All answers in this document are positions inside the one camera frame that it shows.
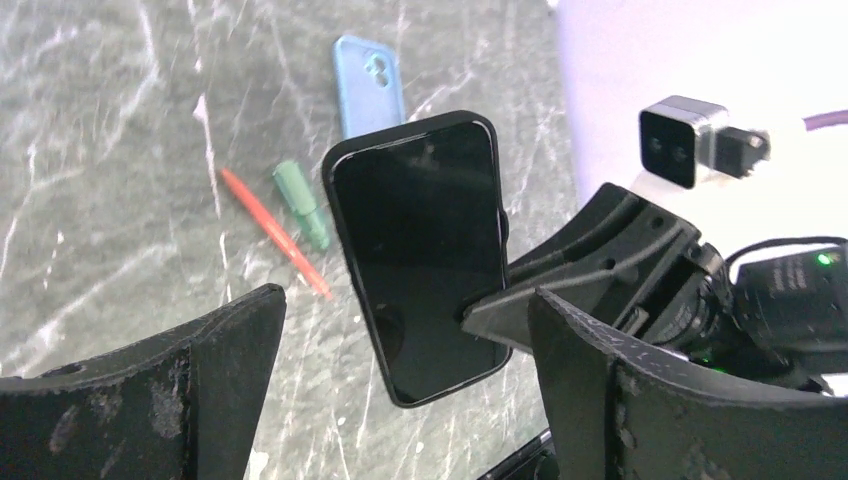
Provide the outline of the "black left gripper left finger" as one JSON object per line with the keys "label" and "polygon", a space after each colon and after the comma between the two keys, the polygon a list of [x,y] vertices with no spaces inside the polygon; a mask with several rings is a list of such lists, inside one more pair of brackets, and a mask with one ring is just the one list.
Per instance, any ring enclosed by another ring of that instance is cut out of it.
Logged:
{"label": "black left gripper left finger", "polygon": [[1,381],[5,479],[240,479],[286,313],[263,285],[195,320]]}

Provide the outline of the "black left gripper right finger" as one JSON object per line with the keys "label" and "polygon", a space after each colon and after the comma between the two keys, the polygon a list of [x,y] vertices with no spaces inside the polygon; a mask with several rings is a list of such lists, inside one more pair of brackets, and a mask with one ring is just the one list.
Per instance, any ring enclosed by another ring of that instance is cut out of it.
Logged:
{"label": "black left gripper right finger", "polygon": [[843,479],[847,402],[702,367],[538,290],[528,325],[565,479]]}

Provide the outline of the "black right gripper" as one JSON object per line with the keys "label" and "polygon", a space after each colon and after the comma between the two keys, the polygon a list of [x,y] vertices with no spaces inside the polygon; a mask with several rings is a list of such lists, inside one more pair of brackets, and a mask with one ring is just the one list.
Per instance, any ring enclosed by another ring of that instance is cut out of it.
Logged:
{"label": "black right gripper", "polygon": [[604,185],[561,230],[508,267],[509,285],[470,305],[464,332],[531,351],[528,303],[546,289],[597,320],[671,345],[707,316],[699,291],[722,263],[688,220]]}

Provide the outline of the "black phone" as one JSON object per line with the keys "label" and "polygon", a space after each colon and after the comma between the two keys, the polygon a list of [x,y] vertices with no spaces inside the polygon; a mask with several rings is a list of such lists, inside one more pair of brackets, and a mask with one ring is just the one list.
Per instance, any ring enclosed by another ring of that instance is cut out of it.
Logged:
{"label": "black phone", "polygon": [[509,283],[494,125],[456,110],[346,139],[321,174],[391,401],[417,408],[501,370],[511,349],[462,329]]}

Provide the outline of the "light blue phone case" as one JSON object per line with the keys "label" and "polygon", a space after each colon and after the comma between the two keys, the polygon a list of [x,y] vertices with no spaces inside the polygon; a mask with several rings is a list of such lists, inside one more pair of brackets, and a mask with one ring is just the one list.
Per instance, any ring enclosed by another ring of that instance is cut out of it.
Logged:
{"label": "light blue phone case", "polygon": [[332,58],[345,139],[406,122],[400,68],[390,47],[342,35],[333,44]]}

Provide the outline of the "orange pen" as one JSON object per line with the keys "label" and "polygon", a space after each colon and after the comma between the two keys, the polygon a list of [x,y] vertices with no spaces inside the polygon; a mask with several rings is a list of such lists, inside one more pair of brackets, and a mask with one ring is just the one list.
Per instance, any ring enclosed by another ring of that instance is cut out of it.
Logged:
{"label": "orange pen", "polygon": [[227,168],[220,168],[218,173],[230,192],[277,248],[290,260],[309,285],[320,295],[332,299],[333,295],[328,283],[248,186]]}

